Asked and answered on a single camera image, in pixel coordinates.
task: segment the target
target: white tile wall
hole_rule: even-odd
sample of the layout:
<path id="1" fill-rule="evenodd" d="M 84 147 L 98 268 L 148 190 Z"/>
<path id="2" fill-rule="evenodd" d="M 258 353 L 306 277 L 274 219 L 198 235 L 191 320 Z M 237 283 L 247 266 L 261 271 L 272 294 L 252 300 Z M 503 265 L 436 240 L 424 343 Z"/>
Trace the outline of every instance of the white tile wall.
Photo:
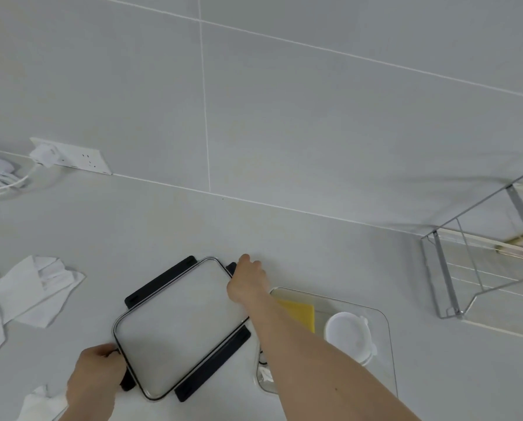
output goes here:
<path id="1" fill-rule="evenodd" d="M 523 0 L 0 0 L 0 150 L 31 136 L 121 175 L 439 224 L 523 173 Z"/>
<path id="2" fill-rule="evenodd" d="M 203 0 L 202 17 L 523 92 L 523 0 Z"/>

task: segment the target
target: black silicone edge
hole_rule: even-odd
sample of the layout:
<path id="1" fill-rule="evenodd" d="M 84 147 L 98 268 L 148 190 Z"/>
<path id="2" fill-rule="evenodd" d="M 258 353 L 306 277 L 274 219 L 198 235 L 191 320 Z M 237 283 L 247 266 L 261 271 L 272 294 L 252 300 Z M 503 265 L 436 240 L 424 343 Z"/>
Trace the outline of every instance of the black silicone edge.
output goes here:
<path id="1" fill-rule="evenodd" d="M 195 266 L 196 264 L 197 259 L 194 256 L 190 255 L 185 260 L 180 261 L 174 267 L 169 268 L 167 271 L 162 273 L 162 275 L 158 276 L 157 278 L 154 278 L 152 281 L 150 281 L 149 283 L 132 293 L 129 297 L 125 299 L 125 306 L 127 306 L 127 309 L 129 310 L 132 309 L 141 301 L 150 297 L 160 288 L 172 282 L 183 272 L 185 272 L 190 267 Z"/>
<path id="2" fill-rule="evenodd" d="M 127 309 L 129 310 L 132 309 L 141 301 L 154 294 L 154 292 L 174 281 L 182 273 L 187 271 L 195 264 L 197 264 L 197 259 L 190 255 L 175 266 L 169 268 L 167 271 L 162 273 L 162 275 L 154 278 L 152 281 L 139 288 L 139 290 L 132 293 L 129 297 L 125 298 L 125 306 L 127 306 Z M 233 276 L 236 270 L 236 263 L 230 263 L 225 267 L 225 269 L 227 269 L 230 276 Z M 247 337 L 245 339 L 243 329 L 247 331 Z M 180 402 L 185 401 L 189 396 L 195 393 L 198 388 L 205 381 L 207 381 L 216 372 L 216 370 L 219 369 L 224 364 L 224 362 L 226 362 L 230 356 L 232 356 L 242 346 L 242 344 L 244 344 L 250 338 L 250 336 L 250 331 L 248 331 L 245 326 L 242 326 L 221 348 L 206 358 L 206 361 L 200 361 L 200 364 L 203 364 L 176 388 L 176 394 L 178 394 L 178 389 L 180 387 L 182 387 L 182 390 L 187 390 L 186 392 L 188 393 L 187 397 L 185 397 L 183 400 L 180 398 L 180 396 L 178 396 Z M 125 371 L 125 376 L 120 383 L 121 389 L 123 391 L 129 391 L 134 389 L 136 385 L 137 383 L 133 378 L 133 375 L 131 375 L 131 370 L 127 368 Z"/>
<path id="3" fill-rule="evenodd" d="M 187 377 L 175 389 L 176 396 L 180 402 L 185 402 L 193 393 L 195 393 L 223 364 L 242 347 L 251 337 L 251 332 L 242 325 L 226 343 L 213 353 L 209 359 L 197 368 L 197 370 Z"/>

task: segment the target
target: power outlet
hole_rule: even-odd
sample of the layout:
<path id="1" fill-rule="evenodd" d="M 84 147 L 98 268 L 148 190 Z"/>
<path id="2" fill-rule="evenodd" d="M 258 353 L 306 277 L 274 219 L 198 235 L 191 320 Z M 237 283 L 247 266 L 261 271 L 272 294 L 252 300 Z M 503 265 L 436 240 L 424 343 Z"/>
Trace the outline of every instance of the power outlet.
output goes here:
<path id="1" fill-rule="evenodd" d="M 66 143 L 54 142 L 52 140 L 30 137 L 31 142 L 38 146 L 41 143 L 50 143 L 61 153 L 57 165 L 93 171 L 101 174 L 111 174 L 111 170 L 105 163 L 104 157 L 98 149 L 81 148 L 80 146 L 67 145 Z"/>

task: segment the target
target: white bowl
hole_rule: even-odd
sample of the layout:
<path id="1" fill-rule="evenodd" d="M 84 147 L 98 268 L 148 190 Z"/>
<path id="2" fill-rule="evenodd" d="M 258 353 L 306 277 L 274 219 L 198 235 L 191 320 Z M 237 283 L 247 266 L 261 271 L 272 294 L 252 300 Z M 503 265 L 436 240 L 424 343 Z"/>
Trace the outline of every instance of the white bowl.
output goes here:
<path id="1" fill-rule="evenodd" d="M 348 311 L 340 311 L 328 319 L 324 339 L 363 366 L 377 354 L 367 319 Z"/>

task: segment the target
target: hand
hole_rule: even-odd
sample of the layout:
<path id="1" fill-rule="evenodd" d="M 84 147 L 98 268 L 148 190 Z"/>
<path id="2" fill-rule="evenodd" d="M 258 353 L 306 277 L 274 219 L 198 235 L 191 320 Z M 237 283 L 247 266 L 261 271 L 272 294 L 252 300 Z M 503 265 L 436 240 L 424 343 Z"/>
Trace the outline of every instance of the hand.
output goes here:
<path id="1" fill-rule="evenodd" d="M 113 352 L 115 349 L 115 344 L 102 344 L 82 351 L 67 383 L 70 408 L 87 408 L 92 419 L 107 420 L 111 416 L 126 369 L 123 356 Z"/>
<path id="2" fill-rule="evenodd" d="M 248 254 L 238 260 L 234 276 L 227 285 L 228 297 L 235 303 L 244 304 L 251 297 L 269 291 L 269 281 L 261 261 L 250 261 Z"/>

